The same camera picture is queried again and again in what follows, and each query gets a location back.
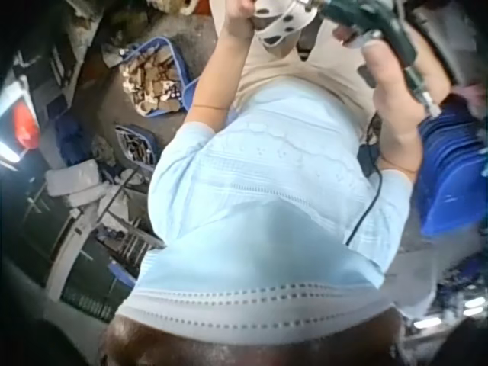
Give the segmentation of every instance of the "bracelet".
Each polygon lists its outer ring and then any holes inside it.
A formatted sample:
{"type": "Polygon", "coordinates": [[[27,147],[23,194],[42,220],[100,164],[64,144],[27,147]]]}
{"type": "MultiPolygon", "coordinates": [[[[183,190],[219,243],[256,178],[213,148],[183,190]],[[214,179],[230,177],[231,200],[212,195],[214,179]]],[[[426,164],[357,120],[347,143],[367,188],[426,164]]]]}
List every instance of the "bracelet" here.
{"type": "Polygon", "coordinates": [[[195,108],[208,108],[208,109],[215,109],[217,111],[228,111],[229,108],[222,108],[222,107],[214,107],[212,105],[203,105],[203,104],[192,104],[192,107],[195,108]]]}
{"type": "Polygon", "coordinates": [[[397,164],[392,163],[390,160],[388,160],[387,158],[385,158],[384,155],[381,152],[380,152],[380,157],[382,158],[382,160],[384,160],[388,164],[393,165],[393,166],[396,166],[400,170],[404,170],[405,172],[408,172],[410,174],[417,174],[419,172],[418,170],[405,169],[405,168],[402,168],[401,166],[399,166],[397,164]]]}

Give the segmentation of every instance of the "power drill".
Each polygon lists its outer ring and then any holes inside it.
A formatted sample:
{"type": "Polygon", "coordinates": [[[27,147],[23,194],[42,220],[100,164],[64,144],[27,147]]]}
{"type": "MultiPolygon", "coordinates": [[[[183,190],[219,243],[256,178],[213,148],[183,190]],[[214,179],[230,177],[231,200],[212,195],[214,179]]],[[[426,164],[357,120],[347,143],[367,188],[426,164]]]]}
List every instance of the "power drill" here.
{"type": "Polygon", "coordinates": [[[350,27],[364,42],[383,38],[395,52],[403,68],[406,84],[413,97],[428,115],[437,117],[440,107],[425,87],[419,70],[414,66],[417,51],[397,15],[381,0],[297,0],[306,8],[318,8],[319,14],[337,24],[350,27]]]}

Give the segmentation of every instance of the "floor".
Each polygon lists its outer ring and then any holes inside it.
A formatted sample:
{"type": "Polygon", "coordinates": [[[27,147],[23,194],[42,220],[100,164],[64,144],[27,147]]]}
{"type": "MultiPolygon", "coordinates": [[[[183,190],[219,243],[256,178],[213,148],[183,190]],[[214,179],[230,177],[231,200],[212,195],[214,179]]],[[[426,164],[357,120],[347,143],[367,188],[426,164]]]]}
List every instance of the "floor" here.
{"type": "MultiPolygon", "coordinates": [[[[208,17],[167,15],[154,24],[141,41],[160,35],[171,38],[181,50],[191,77],[195,78],[201,74],[214,49],[217,36],[213,25],[212,19],[208,17]]],[[[165,146],[175,135],[185,114],[181,112],[164,117],[142,117],[133,109],[121,88],[121,83],[118,71],[114,70],[111,77],[102,85],[97,85],[95,89],[89,91],[79,92],[75,97],[74,109],[83,124],[92,132],[104,136],[114,146],[116,157],[125,160],[122,152],[117,148],[114,124],[136,124],[146,128],[156,135],[160,146],[165,146]]],[[[413,208],[403,234],[399,255],[429,249],[426,255],[432,258],[436,277],[465,256],[480,250],[482,245],[477,226],[437,239],[423,238],[419,228],[419,218],[413,208]]]]}
{"type": "MultiPolygon", "coordinates": [[[[140,42],[143,43],[156,36],[170,38],[180,49],[190,77],[194,79],[201,74],[214,50],[217,35],[213,25],[214,22],[210,17],[165,15],[141,37],[140,42]]],[[[134,110],[121,86],[121,75],[117,69],[114,69],[107,80],[78,92],[73,110],[84,126],[92,133],[105,137],[115,147],[115,155],[120,161],[127,162],[118,149],[114,134],[115,124],[135,124],[150,130],[156,136],[159,145],[165,146],[183,123],[185,113],[178,112],[153,118],[143,117],[134,110]]]]}

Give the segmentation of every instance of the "face mask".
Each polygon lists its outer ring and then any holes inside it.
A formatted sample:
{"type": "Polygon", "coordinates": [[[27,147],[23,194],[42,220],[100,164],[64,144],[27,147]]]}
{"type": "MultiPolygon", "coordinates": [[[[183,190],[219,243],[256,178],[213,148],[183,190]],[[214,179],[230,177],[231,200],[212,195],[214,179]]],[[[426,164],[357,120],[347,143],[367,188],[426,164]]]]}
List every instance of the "face mask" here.
{"type": "Polygon", "coordinates": [[[117,314],[202,342],[302,342],[391,307],[374,265],[282,201],[234,207],[142,268],[117,314]]]}

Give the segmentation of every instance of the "dark hair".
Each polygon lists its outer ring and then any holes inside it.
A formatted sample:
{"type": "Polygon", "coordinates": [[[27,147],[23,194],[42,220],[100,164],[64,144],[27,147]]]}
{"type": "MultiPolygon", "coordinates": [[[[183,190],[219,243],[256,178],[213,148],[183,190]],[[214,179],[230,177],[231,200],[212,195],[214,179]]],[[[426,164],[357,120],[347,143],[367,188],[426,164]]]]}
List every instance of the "dark hair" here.
{"type": "Polygon", "coordinates": [[[350,329],[292,345],[218,345],[177,337],[116,316],[104,335],[101,364],[110,366],[391,365],[401,318],[390,309],[350,329]]]}

